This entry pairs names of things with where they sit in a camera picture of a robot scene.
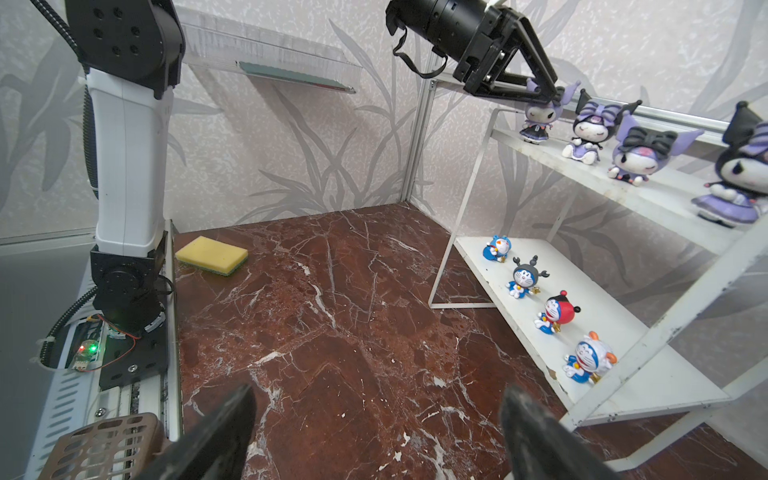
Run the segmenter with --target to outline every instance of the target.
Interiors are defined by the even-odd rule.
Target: doraemon figurine
[[[525,107],[525,127],[520,130],[520,135],[523,140],[532,144],[540,144],[542,141],[549,139],[547,134],[547,128],[552,128],[552,124],[560,115],[563,114],[563,105],[568,104],[574,96],[576,89],[581,85],[580,81],[577,81],[573,85],[567,87],[558,87],[560,92],[559,101],[551,101],[546,105],[542,104],[528,104]],[[528,79],[525,87],[528,91],[535,91],[538,88],[536,82]]]
[[[536,328],[544,333],[551,335],[560,331],[560,325],[570,323],[581,309],[573,306],[568,301],[568,292],[562,290],[560,295],[550,297],[545,304],[545,311],[538,314],[538,319],[534,320]]]
[[[565,375],[579,383],[595,384],[618,361],[610,346],[600,341],[597,333],[589,332],[576,345],[576,355],[565,357]]]
[[[576,120],[573,127],[576,136],[563,149],[563,157],[572,158],[587,165],[600,160],[598,150],[603,149],[600,143],[614,136],[624,117],[622,112],[628,111],[632,114],[637,106],[643,103],[642,100],[638,100],[622,107],[621,105],[600,105],[591,99],[592,97],[582,88],[578,105],[576,105]]]
[[[497,262],[504,263],[507,260],[507,253],[511,244],[507,237],[500,237],[494,235],[493,240],[485,244],[485,248],[482,249],[482,256],[488,260],[495,260]]]
[[[746,106],[739,102],[723,134],[729,147],[715,163],[721,181],[704,184],[710,194],[692,200],[700,217],[727,227],[755,223],[768,212],[768,121]]]
[[[534,255],[529,264],[521,265],[519,258],[515,257],[512,259],[518,267],[512,273],[513,280],[507,283],[507,287],[509,287],[509,294],[514,298],[525,298],[525,295],[531,291],[537,293],[538,288],[535,288],[535,285],[538,283],[538,278],[540,276],[544,278],[549,276],[547,270],[541,273],[536,270],[537,260],[538,255]]]
[[[672,157],[682,154],[704,130],[655,133],[642,128],[632,115],[624,114],[616,134],[621,143],[614,149],[614,163],[608,176],[634,186],[648,181],[648,175],[666,167]]]

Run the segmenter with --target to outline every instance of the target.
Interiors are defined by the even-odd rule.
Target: transparent plastic tray
[[[340,48],[176,7],[184,63],[355,93],[362,68]]]

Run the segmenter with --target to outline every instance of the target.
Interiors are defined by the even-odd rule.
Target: yellow sponge
[[[176,260],[224,276],[231,275],[246,258],[248,250],[206,237],[198,237],[176,252]]]

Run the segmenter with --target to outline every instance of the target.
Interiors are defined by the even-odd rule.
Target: kuromi figurine
[[[576,345],[576,355],[566,355],[565,375],[579,383],[592,383],[608,373],[617,362],[610,346],[600,341],[597,333],[589,332]]]
[[[543,270],[541,273],[536,270],[537,260],[538,255],[534,255],[530,263],[521,265],[519,258],[515,257],[512,259],[518,267],[512,273],[513,280],[507,283],[507,287],[509,287],[509,294],[514,298],[525,298],[525,295],[531,292],[538,293],[538,288],[535,287],[536,283],[538,283],[538,278],[540,276],[544,278],[549,276],[547,270]]]
[[[614,149],[614,163],[608,176],[635,187],[648,181],[648,175],[666,167],[670,159],[682,154],[704,130],[654,133],[642,128],[632,115],[624,114],[616,134],[621,143]]]
[[[572,158],[587,165],[600,160],[598,150],[603,149],[600,143],[614,136],[621,124],[622,112],[628,111],[632,114],[637,106],[643,103],[642,100],[638,100],[622,107],[621,105],[600,105],[591,99],[592,97],[582,88],[573,126],[576,136],[563,149],[563,157]]]
[[[720,181],[704,184],[710,194],[692,200],[700,217],[727,227],[755,223],[768,212],[768,121],[746,106],[739,102],[723,134],[728,148],[715,162]]]
[[[581,82],[576,81],[573,85],[568,85],[565,88],[558,87],[558,92],[561,94],[559,101],[551,101],[546,105],[528,104],[525,107],[525,127],[520,130],[523,140],[532,144],[540,144],[549,139],[547,128],[552,128],[554,121],[563,114],[563,105],[571,101],[579,85]],[[528,91],[535,91],[538,85],[529,78],[525,87]]]
[[[549,335],[560,332],[560,325],[570,323],[576,313],[581,312],[581,308],[573,306],[566,295],[568,292],[562,290],[560,295],[547,300],[545,311],[539,313],[538,319],[534,321],[536,328]]]
[[[511,244],[507,237],[500,237],[494,235],[493,240],[485,244],[485,248],[482,249],[482,256],[488,260],[495,260],[497,262],[504,263],[507,260],[507,253]]]

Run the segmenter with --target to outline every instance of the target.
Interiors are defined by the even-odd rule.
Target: red marble floor
[[[244,478],[503,478],[502,390],[563,405],[494,309],[426,305],[448,233],[408,204],[201,233],[249,250],[233,276],[178,265],[184,428],[242,382],[258,413]],[[458,254],[441,300],[483,301]],[[577,434],[619,458],[675,418]],[[768,478],[700,427],[626,478]]]

